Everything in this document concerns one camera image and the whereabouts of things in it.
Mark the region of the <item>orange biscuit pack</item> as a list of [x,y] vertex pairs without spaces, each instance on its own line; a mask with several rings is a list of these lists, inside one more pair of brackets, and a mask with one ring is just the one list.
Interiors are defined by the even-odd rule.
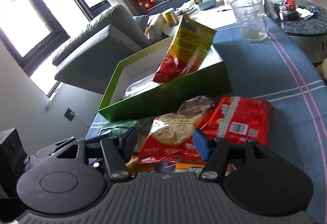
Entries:
[[190,163],[169,163],[160,161],[157,163],[139,163],[137,156],[132,156],[131,160],[126,163],[126,167],[132,176],[138,172],[162,172],[162,173],[178,173],[178,172],[193,172],[196,176],[201,174],[204,164],[190,164]]

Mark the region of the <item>green snack bag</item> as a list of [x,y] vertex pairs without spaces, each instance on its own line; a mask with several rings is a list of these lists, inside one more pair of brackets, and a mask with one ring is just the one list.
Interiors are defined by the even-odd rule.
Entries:
[[130,128],[140,128],[143,125],[143,120],[128,120],[107,122],[100,129],[98,136],[120,137],[126,133]]

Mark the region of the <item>red checkered snack pack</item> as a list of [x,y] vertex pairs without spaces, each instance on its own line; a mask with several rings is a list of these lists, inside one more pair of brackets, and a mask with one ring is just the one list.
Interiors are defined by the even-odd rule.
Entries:
[[267,146],[273,112],[274,107],[265,100],[224,96],[206,114],[201,131],[209,138],[224,138],[232,144],[244,145],[254,139]]

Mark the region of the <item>red cracker bag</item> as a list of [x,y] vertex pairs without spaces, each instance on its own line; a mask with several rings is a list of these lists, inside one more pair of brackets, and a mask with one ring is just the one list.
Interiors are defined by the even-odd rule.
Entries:
[[204,118],[204,113],[191,116],[168,113],[156,117],[138,154],[139,163],[168,160],[172,163],[202,164],[193,143],[193,131],[203,126]]

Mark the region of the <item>brown round pastry packet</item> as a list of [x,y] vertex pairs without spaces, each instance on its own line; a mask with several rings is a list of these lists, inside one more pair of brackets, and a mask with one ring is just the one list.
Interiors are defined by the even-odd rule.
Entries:
[[205,112],[207,109],[215,107],[215,102],[207,96],[197,96],[189,100],[184,101],[184,103],[178,109],[178,114],[183,115],[193,115]]

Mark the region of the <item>red yellow chip bag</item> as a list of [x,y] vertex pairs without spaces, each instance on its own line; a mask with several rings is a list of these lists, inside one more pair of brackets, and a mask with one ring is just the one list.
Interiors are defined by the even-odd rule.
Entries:
[[199,69],[206,58],[216,30],[192,20],[183,14],[178,30],[153,81],[167,83]]

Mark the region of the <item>green cardboard box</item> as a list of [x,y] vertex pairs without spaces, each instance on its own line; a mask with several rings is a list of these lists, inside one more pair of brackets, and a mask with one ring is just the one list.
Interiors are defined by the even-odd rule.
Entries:
[[176,111],[184,101],[199,95],[218,97],[231,92],[226,65],[212,46],[198,71],[124,98],[128,86],[157,71],[171,41],[168,37],[119,62],[100,102],[99,114],[108,121],[141,119]]

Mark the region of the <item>blue striped tablecloth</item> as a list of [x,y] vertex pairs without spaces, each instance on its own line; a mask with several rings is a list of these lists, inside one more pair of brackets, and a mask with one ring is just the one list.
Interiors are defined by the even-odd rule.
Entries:
[[262,217],[237,206],[217,184],[193,174],[142,173],[120,184],[77,223],[326,223],[326,85],[307,56],[273,21],[268,38],[245,41],[236,24],[217,30],[213,46],[232,86],[228,94],[264,99],[275,108],[269,147],[313,181],[305,212]]

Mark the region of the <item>white round table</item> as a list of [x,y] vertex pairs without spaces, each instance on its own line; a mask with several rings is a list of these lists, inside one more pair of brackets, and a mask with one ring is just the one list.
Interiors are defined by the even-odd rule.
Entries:
[[[232,25],[237,22],[230,3],[234,0],[216,0],[216,5],[206,10],[192,12],[188,16],[202,25],[212,29],[218,29],[223,26]],[[261,7],[264,6],[264,0],[261,0]]]

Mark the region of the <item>glass pitcher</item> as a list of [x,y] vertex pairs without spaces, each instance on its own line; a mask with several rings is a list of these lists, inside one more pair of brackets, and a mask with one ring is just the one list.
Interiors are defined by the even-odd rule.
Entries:
[[261,42],[268,36],[268,17],[263,0],[234,0],[230,3],[243,38]]

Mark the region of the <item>light blue tray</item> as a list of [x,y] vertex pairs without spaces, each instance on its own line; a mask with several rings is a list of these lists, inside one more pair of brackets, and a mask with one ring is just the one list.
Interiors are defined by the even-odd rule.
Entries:
[[196,6],[199,10],[207,10],[216,6],[216,0],[206,0],[206,1],[195,1]]

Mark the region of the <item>dark round side table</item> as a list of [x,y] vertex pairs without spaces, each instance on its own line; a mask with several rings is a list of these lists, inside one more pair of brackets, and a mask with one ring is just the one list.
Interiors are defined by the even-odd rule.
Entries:
[[279,7],[287,0],[264,0],[265,10],[313,64],[326,58],[326,9],[308,0],[294,0],[298,8],[287,8],[288,19],[280,20]]

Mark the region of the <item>dark framed window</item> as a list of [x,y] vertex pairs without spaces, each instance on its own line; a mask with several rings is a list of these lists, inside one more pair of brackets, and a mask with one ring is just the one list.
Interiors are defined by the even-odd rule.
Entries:
[[34,71],[107,9],[107,0],[1,0],[1,40],[23,71]]

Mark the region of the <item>wall power socket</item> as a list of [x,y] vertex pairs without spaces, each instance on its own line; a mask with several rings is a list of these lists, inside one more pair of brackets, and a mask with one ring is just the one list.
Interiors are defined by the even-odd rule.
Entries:
[[66,119],[68,119],[69,121],[72,121],[75,117],[75,113],[70,108],[67,108],[64,113],[64,117],[66,117]]

